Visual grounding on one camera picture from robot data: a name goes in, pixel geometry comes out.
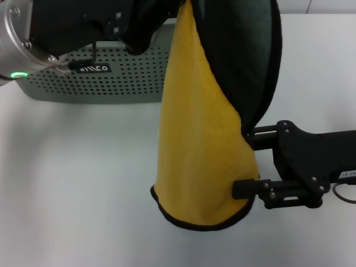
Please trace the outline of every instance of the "bolt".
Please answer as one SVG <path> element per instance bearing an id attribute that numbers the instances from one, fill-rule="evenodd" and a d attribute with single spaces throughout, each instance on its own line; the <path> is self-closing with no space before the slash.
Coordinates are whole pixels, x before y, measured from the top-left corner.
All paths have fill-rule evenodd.
<path id="1" fill-rule="evenodd" d="M 275 192 L 269 193 L 269 197 L 270 197 L 271 199 L 275 199 L 275 198 L 276 198 L 276 193 L 275 193 Z"/>
<path id="2" fill-rule="evenodd" d="M 118 34 L 119 31 L 120 31 L 119 27 L 115 27 L 115 28 L 113 29 L 113 33 L 114 33 L 114 34 Z"/>
<path id="3" fill-rule="evenodd" d="M 15 6 L 11 7 L 10 12 L 15 18 L 20 16 L 20 10 L 18 10 L 18 8 Z"/>
<path id="4" fill-rule="evenodd" d="M 120 19 L 122 17 L 122 12 L 117 12 L 115 14 L 116 19 Z"/>
<path id="5" fill-rule="evenodd" d="M 51 63 L 56 63 L 56 62 L 57 62 L 56 57 L 53 56 L 53 55 L 50 55 L 50 56 L 48 57 L 48 60 L 49 60 Z"/>
<path id="6" fill-rule="evenodd" d="M 27 49 L 31 49 L 31 47 L 32 47 L 31 43 L 29 41 L 27 41 L 27 40 L 24 40 L 22 44 Z"/>

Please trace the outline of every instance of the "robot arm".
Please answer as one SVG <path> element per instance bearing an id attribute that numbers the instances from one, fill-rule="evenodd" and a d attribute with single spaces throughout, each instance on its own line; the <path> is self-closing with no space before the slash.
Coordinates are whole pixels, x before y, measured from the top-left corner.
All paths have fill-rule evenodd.
<path id="1" fill-rule="evenodd" d="M 66 53 L 97 41 L 122 41 L 143 53 L 153 33 L 182 0 L 0 1 L 0 86 L 45 68 L 77 69 L 92 59 L 60 66 Z"/>

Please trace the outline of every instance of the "black metal bracket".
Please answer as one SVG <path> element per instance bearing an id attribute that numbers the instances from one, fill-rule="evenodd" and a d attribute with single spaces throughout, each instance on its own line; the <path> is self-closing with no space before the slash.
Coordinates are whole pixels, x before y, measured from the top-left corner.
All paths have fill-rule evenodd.
<path id="1" fill-rule="evenodd" d="M 331 183 L 356 182 L 356 131 L 310 134 L 291 121 L 279 121 L 254 128 L 248 142 L 255 151 L 272 149 L 282 180 L 235 181 L 234 199 L 258 195 L 267 209 L 316 208 Z"/>

